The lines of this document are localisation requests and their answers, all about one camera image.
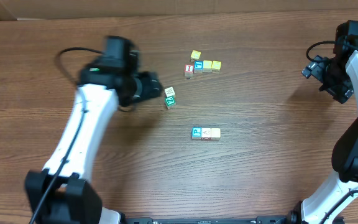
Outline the white sketch block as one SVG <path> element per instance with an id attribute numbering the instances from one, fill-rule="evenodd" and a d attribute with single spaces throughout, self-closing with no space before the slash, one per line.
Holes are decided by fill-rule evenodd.
<path id="1" fill-rule="evenodd" d="M 172 86 L 164 89 L 164 92 L 165 92 L 165 97 L 168 98 L 168 97 L 175 97 L 175 90 L 173 89 Z"/>

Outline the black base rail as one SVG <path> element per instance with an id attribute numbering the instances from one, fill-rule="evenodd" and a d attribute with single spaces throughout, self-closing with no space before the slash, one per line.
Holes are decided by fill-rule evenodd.
<path id="1" fill-rule="evenodd" d="M 305 223 L 296 221 L 295 216 L 276 215 L 258 216 L 256 218 L 177 218 L 177 219 L 153 219 L 150 217 L 121 218 L 122 224 L 286 224 Z"/>

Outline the yellow letter K block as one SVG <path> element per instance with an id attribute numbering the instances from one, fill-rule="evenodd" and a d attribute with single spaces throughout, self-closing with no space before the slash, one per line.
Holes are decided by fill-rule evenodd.
<path id="1" fill-rule="evenodd" d="M 220 138 L 221 138 L 221 129 L 211 128 L 211 140 L 220 140 Z"/>

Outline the blue letter block in row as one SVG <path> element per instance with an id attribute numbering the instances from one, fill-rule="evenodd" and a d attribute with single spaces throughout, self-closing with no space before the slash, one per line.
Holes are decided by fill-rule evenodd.
<path id="1" fill-rule="evenodd" d="M 203 61 L 194 62 L 194 73 L 203 73 Z"/>

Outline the yellow block in row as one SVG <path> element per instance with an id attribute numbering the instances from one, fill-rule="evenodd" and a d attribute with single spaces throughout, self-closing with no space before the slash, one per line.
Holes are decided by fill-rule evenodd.
<path id="1" fill-rule="evenodd" d="M 204 73 L 211 73 L 212 64 L 213 64 L 213 62 L 211 60 L 204 60 L 203 61 L 203 72 Z"/>

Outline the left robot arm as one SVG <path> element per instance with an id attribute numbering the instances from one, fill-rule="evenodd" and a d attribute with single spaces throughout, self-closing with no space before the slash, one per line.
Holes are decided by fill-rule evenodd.
<path id="1" fill-rule="evenodd" d="M 91 186 L 94 160 L 113 114 L 123 106 L 157 98 L 162 85 L 154 72 L 88 64 L 62 137 L 42 171 L 30 171 L 25 191 L 31 223 L 122 223 L 120 212 L 103 206 Z"/>

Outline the blue letter P block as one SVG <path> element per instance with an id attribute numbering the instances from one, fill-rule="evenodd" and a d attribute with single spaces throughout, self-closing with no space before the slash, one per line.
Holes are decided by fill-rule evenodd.
<path id="1" fill-rule="evenodd" d="M 201 127 L 192 127 L 191 138 L 192 139 L 201 139 Z"/>

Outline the yellow block row end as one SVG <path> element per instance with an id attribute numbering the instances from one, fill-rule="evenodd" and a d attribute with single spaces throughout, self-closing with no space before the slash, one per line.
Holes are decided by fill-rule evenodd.
<path id="1" fill-rule="evenodd" d="M 211 66 L 211 72 L 212 73 L 220 73 L 221 71 L 221 61 L 213 60 L 212 66 Z"/>

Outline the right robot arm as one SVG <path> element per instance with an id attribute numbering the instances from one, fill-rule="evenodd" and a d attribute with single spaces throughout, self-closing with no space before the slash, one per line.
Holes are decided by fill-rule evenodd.
<path id="1" fill-rule="evenodd" d="M 334 57 L 310 58 L 302 74 L 320 81 L 319 90 L 340 103 L 354 96 L 358 111 L 358 21 L 338 25 L 331 43 Z M 343 223 L 338 215 L 358 197 L 358 116 L 335 144 L 331 165 L 329 177 L 280 223 Z"/>

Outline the red letter I block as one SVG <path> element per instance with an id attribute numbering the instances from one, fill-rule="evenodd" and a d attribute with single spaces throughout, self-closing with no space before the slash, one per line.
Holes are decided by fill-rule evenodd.
<path id="1" fill-rule="evenodd" d="M 194 66 L 193 65 L 185 65 L 184 76 L 192 77 L 194 74 Z"/>

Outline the green letter Z block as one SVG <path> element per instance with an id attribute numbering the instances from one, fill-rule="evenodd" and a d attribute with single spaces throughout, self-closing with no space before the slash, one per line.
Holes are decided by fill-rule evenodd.
<path id="1" fill-rule="evenodd" d="M 174 96 L 169 96 L 165 98 L 165 105 L 170 110 L 176 105 L 176 99 Z"/>

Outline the yellow block far top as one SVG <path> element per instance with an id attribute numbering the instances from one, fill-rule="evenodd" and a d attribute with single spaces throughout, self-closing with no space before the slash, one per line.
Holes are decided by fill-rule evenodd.
<path id="1" fill-rule="evenodd" d="M 190 57 L 190 61 L 191 62 L 195 62 L 197 60 L 199 60 L 201 57 L 201 52 L 197 51 L 197 50 L 193 50 L 191 52 L 191 57 Z"/>

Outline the white ice cream block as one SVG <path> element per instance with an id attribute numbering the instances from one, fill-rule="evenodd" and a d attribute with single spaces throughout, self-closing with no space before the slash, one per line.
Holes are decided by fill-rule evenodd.
<path id="1" fill-rule="evenodd" d="M 211 128 L 201 128 L 201 138 L 202 140 L 211 139 Z"/>

